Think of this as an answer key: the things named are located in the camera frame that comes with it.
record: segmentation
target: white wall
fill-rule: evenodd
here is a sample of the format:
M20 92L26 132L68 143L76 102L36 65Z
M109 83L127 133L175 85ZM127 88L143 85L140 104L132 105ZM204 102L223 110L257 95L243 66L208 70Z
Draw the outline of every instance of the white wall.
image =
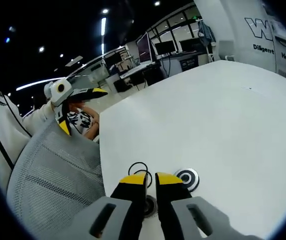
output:
M134 59L139 58L138 45L135 41L130 41L127 44L125 44L125 48L127 49L128 53L134 57Z
M216 42L234 42L235 61L276 71L272 31L259 0L194 2L204 22L212 29Z

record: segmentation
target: desk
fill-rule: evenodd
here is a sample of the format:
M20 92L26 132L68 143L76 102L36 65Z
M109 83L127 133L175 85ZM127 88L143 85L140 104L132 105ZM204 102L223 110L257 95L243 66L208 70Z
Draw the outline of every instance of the desk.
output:
M169 77L100 115L110 196L134 162L155 172L195 169L201 196L243 235L268 239L286 217L286 78L217 61ZM147 193L156 196L155 180ZM158 217L140 240L162 240Z
M126 79L126 78L129 78L131 75L133 74L136 74L140 71L143 71L151 66L153 66L155 64L155 62L152 62L150 64L141 64L141 65L138 65L132 69L130 69L128 72L122 74L121 76L119 76L121 79Z
M195 59L197 67L209 62L209 57L207 54L204 54L204 52L180 52L171 56L164 56L159 59L162 65L160 69L164 77L172 77L182 73L184 70L182 69L181 61L188 59Z

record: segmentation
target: monitor screen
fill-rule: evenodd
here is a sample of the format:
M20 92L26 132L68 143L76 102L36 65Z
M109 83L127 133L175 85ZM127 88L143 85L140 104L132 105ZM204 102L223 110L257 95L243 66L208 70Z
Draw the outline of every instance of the monitor screen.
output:
M176 51L173 41L156 43L155 48L158 55L169 54Z
M118 52L116 52L112 56L109 56L109 57L105 58L105 63L106 63L106 66L107 66L108 69L111 66L113 66L114 64L118 64L119 62L122 62L122 58L121 58L121 55Z
M140 63L152 61L148 33L144 34L144 36L137 41L137 49Z
M199 38L191 38L188 40L180 41L179 43L181 44L183 52L192 52L192 51L206 52L207 51Z

